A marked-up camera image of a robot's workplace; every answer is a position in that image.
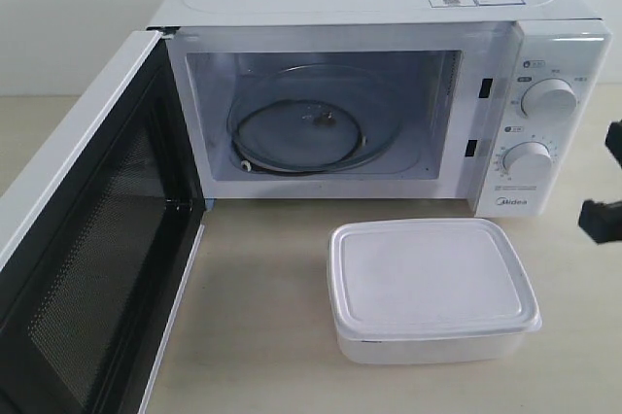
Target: control panel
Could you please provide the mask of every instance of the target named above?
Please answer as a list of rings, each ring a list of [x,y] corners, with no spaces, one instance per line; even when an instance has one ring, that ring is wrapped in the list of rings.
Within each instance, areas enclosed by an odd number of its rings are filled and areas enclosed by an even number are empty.
[[[610,41],[599,20],[518,22],[520,51],[476,207],[480,217],[543,209]]]

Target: qr code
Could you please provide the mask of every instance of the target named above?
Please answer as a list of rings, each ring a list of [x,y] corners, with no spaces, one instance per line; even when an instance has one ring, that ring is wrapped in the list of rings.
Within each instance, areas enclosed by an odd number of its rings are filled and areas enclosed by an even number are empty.
[[[445,6],[460,6],[460,0],[443,0]]]

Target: mesh screen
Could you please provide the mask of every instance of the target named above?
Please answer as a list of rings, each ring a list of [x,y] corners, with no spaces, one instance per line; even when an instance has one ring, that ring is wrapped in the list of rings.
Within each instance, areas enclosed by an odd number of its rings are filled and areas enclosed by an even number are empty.
[[[51,276],[28,336],[85,407],[162,220],[165,197],[143,127],[109,156],[60,231]]]

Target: beige table surface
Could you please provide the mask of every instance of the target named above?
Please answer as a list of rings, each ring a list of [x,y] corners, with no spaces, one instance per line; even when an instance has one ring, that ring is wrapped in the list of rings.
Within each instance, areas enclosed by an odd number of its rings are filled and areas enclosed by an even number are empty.
[[[0,191],[71,98],[0,99]],[[498,223],[544,325],[512,358],[369,367],[336,345],[327,243],[340,224],[467,216],[460,201],[219,201],[155,383],[149,414],[622,412],[622,244],[576,226],[584,198],[622,199],[604,148],[622,86],[600,86],[544,215]]]

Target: midea logo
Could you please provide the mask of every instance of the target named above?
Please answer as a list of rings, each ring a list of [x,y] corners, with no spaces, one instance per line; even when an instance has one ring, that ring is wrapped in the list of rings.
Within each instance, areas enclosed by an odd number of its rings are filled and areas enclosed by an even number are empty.
[[[497,205],[527,205],[527,200],[519,200],[516,198],[499,197]]]

